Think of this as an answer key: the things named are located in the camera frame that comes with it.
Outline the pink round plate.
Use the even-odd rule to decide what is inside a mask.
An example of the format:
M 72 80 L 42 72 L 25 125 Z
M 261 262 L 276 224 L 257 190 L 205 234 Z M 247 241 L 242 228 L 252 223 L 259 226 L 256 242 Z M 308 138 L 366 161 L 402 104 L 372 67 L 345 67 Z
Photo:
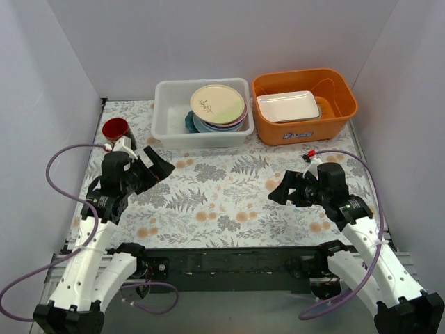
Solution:
M 218 123 L 214 123 L 214 122 L 207 122 L 207 121 L 203 121 L 203 123 L 206 123 L 212 127 L 218 127 L 218 128 L 228 128 L 228 127 L 234 127 L 238 124 L 241 124 L 244 119 L 246 118 L 248 113 L 248 106 L 246 104 L 246 102 L 244 102 L 244 110 L 242 112 L 242 114 L 235 120 L 231 121 L 231 122 L 227 122 L 227 123 L 223 123 L 223 124 L 218 124 Z

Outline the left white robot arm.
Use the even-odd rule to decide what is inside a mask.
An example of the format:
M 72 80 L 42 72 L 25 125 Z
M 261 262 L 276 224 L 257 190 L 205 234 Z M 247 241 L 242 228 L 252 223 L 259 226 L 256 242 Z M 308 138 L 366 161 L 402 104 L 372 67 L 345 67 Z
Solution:
M 113 249 L 108 266 L 99 269 L 129 196 L 146 192 L 175 169 L 150 146 L 143 151 L 150 166 L 125 147 L 115 146 L 104 155 L 102 173 L 88 187 L 65 271 L 49 300 L 37 305 L 33 313 L 34 322 L 45 333 L 100 333 L 106 309 L 125 280 L 147 273 L 147 250 L 136 243 Z

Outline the cream round plate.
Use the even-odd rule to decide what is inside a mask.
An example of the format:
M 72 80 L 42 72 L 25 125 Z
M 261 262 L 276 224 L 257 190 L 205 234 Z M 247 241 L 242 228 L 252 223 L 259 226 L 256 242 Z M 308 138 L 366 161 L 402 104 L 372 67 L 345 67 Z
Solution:
M 231 123 L 245 110 L 241 94 L 229 86 L 212 84 L 197 89 L 191 96 L 190 106 L 201 120 L 217 125 Z

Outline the blue round plate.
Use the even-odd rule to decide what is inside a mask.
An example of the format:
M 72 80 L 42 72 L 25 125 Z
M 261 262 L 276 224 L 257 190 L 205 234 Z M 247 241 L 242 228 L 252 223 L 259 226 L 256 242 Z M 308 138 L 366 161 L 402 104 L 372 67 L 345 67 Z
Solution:
M 200 118 L 198 118 L 196 116 L 194 116 L 193 120 L 194 120 L 195 124 L 199 124 L 199 125 L 203 126 L 204 128 L 210 129 L 211 131 L 215 131 L 215 132 L 228 132 L 228 131 L 232 131 L 232 130 L 236 131 L 239 128 L 241 128 L 241 126 L 243 125 L 243 122 L 242 122 L 241 124 L 238 124 L 238 125 L 236 125 L 234 127 L 218 128 L 218 127 L 212 127 L 212 126 L 210 126 L 210 125 L 208 125 L 206 123 L 203 123 L 203 120 L 201 120 Z

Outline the teal scalloped plate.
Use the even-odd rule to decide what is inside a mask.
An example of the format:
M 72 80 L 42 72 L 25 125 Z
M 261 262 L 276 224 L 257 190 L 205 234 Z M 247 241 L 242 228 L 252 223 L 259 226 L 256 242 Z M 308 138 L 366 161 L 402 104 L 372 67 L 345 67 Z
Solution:
M 193 119 L 194 119 L 194 113 L 192 111 L 189 111 L 186 117 L 184 118 L 185 128 L 188 130 L 190 134 L 195 134 L 199 132 L 195 127 Z

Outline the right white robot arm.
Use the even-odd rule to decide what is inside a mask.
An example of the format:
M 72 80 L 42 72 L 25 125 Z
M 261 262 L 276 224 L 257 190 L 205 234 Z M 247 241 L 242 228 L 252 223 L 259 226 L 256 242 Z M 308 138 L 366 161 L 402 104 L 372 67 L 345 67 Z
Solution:
M 369 206 L 349 192 L 339 164 L 311 163 L 303 173 L 288 170 L 268 199 L 325 210 L 362 261 L 355 261 L 339 241 L 325 243 L 315 270 L 342 279 L 366 305 L 379 333 L 437 333 L 444 301 L 422 288 L 384 242 Z

